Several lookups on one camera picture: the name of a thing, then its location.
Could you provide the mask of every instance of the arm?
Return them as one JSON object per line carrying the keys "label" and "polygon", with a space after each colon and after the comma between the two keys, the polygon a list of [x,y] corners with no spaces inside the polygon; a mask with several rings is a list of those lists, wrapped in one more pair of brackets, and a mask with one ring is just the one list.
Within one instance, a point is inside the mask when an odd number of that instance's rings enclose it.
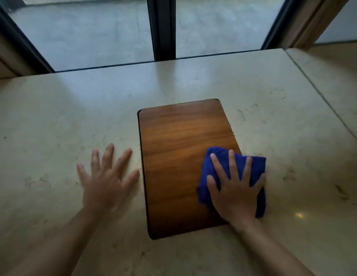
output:
{"label": "arm", "polygon": [[78,175],[84,187],[83,208],[53,239],[28,256],[9,276],[65,276],[75,266],[103,216],[119,206],[139,180],[134,170],[121,180],[131,149],[113,163],[113,144],[108,145],[100,164],[99,152],[92,154],[92,175],[78,164]]}
{"label": "arm", "polygon": [[228,152],[231,179],[228,179],[216,156],[212,154],[210,157],[221,181],[221,190],[218,191],[214,178],[207,177],[213,205],[221,217],[231,224],[240,238],[260,259],[267,274],[314,275],[294,255],[269,236],[255,218],[256,196],[264,186],[265,175],[263,174],[253,187],[249,187],[252,158],[247,157],[242,180],[240,180],[232,150]]}

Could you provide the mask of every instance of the left hand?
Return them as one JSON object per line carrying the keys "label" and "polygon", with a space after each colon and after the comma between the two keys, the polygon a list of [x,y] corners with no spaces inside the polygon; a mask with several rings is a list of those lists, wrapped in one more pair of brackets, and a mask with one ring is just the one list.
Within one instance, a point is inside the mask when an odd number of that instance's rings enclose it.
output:
{"label": "left hand", "polygon": [[104,214],[120,206],[139,180],[139,169],[135,169],[122,180],[132,150],[127,149],[123,152],[115,163],[113,153],[114,145],[109,144],[100,163],[98,149],[93,150],[92,175],[85,171],[83,164],[78,164],[78,175],[84,187],[83,206],[87,211]]}

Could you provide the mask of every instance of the wooden frame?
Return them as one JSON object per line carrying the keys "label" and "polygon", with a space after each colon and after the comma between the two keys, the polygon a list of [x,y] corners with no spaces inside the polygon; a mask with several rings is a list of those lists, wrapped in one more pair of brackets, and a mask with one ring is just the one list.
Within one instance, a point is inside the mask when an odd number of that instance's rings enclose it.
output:
{"label": "wooden frame", "polygon": [[310,48],[349,0],[304,0],[277,47]]}

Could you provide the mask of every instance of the outdoor pavement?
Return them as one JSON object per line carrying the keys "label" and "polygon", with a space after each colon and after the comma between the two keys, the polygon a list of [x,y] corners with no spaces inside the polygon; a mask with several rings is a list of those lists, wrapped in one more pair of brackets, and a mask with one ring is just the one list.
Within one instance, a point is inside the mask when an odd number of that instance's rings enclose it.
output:
{"label": "outdoor pavement", "polygon": [[[284,0],[176,0],[176,56],[259,49]],[[10,14],[56,71],[152,61],[146,0],[28,6]]]}

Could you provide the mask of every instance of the forearm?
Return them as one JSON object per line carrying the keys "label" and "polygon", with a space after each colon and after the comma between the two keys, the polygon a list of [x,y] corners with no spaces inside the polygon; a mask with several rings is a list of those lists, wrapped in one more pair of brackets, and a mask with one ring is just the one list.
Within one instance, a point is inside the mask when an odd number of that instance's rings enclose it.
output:
{"label": "forearm", "polygon": [[9,276],[71,275],[100,218],[80,210],[57,236],[33,252]]}
{"label": "forearm", "polygon": [[235,230],[262,262],[266,274],[275,276],[314,275],[294,255],[269,236],[258,220],[254,219],[242,227],[236,226]]}

